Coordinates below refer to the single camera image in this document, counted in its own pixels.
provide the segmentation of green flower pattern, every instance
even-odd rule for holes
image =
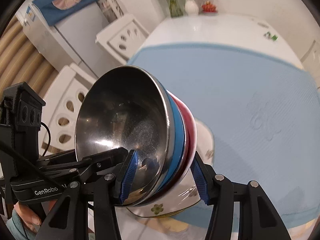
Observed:
[[[160,204],[160,205],[155,204],[155,205],[153,206],[153,208],[151,208],[151,211],[152,211],[155,215],[159,214],[160,212],[163,211],[163,204]]]

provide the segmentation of white vase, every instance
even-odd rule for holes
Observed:
[[[186,0],[186,4],[184,6],[186,13],[188,15],[198,15],[199,7],[196,4],[195,0]]]

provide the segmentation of human hand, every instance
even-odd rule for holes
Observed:
[[[52,209],[54,204],[57,200],[51,200],[49,201],[49,211]],[[21,217],[22,222],[24,225],[32,232],[36,233],[35,226],[41,225],[41,219],[37,216],[36,213],[34,213],[28,206],[21,204],[20,202],[17,202],[14,205],[14,209]]]

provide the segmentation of blue mat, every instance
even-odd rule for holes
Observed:
[[[210,44],[143,48],[129,64],[154,75],[212,130],[217,173],[257,180],[287,228],[319,215],[320,103],[307,72]],[[175,219],[207,227],[211,210],[199,203]]]

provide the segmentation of teal sleeve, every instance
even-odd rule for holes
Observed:
[[[15,210],[12,211],[12,217],[7,221],[6,225],[16,240],[34,240],[36,237],[36,234],[24,228],[21,218]]]

